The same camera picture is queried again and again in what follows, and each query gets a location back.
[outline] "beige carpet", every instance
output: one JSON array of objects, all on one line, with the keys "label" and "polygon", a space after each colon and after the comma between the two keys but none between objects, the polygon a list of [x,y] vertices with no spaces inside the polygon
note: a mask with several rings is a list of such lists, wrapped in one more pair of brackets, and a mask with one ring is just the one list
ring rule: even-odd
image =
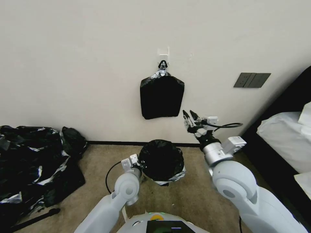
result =
[{"label": "beige carpet", "polygon": [[[202,152],[198,148],[181,149],[185,159],[186,176],[168,187],[160,187],[151,180],[143,182],[138,202],[126,208],[128,216],[143,214],[145,211],[166,212],[178,215],[211,233],[239,233],[238,211],[231,202],[212,188],[211,178],[204,167]],[[18,232],[74,232],[99,200],[108,195],[105,187],[108,169],[114,163],[131,154],[139,153],[140,150],[140,146],[91,145],[80,161],[86,184],[57,205],[61,208],[59,214]],[[251,166],[243,154],[237,155],[236,160],[248,167]],[[111,190],[114,189],[114,182],[122,173],[121,165],[117,165],[109,174],[108,185]],[[47,211],[32,214],[23,221]],[[123,217],[120,217],[112,232],[116,232],[123,223]],[[244,224],[242,228],[243,233],[250,232]]]}]

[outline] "white bedsheet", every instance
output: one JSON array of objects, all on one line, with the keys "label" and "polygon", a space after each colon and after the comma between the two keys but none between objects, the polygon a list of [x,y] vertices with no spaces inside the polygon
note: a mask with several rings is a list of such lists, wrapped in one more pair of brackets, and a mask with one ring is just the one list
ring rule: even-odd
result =
[{"label": "white bedsheet", "polygon": [[262,121],[257,133],[297,172],[294,178],[311,199],[311,127],[298,123],[300,112],[279,113]]}]

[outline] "gray switch plate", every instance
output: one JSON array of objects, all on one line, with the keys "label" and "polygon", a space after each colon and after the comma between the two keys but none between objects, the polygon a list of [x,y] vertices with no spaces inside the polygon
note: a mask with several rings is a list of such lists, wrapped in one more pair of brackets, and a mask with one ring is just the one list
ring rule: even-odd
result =
[{"label": "gray switch plate", "polygon": [[241,73],[234,87],[260,88],[271,73]]},{"label": "gray switch plate", "polygon": [[241,73],[236,83],[234,84],[234,87],[244,87],[251,74],[252,73]]},{"label": "gray switch plate", "polygon": [[248,85],[248,88],[260,88],[268,79],[271,73],[257,73]]}]

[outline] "wire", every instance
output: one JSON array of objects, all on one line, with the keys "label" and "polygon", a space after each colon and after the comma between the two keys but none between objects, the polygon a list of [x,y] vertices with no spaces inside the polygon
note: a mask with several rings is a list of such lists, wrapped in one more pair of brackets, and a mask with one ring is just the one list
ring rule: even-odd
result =
[{"label": "wire", "polygon": [[109,171],[107,172],[107,175],[106,175],[106,188],[107,188],[107,190],[108,190],[108,192],[111,194],[111,192],[110,192],[110,189],[108,188],[108,183],[107,183],[107,178],[108,178],[108,174],[109,174],[109,172],[111,171],[111,169],[112,168],[114,168],[116,165],[118,165],[119,163],[121,163],[121,161],[119,161],[119,162],[117,162],[116,164],[114,164],[110,169],[109,169]]},{"label": "wire", "polygon": [[216,126],[216,125],[212,125],[212,124],[207,123],[207,125],[216,127],[217,129],[214,130],[214,132],[215,132],[215,131],[219,130],[220,128],[235,128],[235,127],[240,127],[243,124],[242,123],[230,123],[230,124],[226,124],[226,125],[222,125],[222,126]]},{"label": "wire", "polygon": [[239,226],[240,226],[240,233],[243,233],[242,232],[242,219],[241,219],[241,216],[239,216]]}]

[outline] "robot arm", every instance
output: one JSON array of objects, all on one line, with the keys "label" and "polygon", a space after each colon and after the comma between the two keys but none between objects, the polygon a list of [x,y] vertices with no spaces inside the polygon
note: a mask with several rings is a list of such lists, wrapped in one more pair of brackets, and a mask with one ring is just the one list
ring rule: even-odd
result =
[{"label": "robot arm", "polygon": [[199,118],[196,113],[190,111],[194,119],[192,121],[190,116],[183,112],[188,132],[194,133],[200,142],[216,189],[237,207],[241,219],[253,233],[307,233],[303,225],[270,191],[257,185],[248,168],[231,160],[233,154],[246,144],[241,137],[230,137],[220,144],[209,128],[209,118]]},{"label": "robot arm", "polygon": [[117,179],[115,191],[97,203],[75,233],[109,233],[118,221],[123,206],[132,205],[138,200],[141,172],[133,166],[135,163],[137,163],[136,154],[122,160],[125,173]]}]

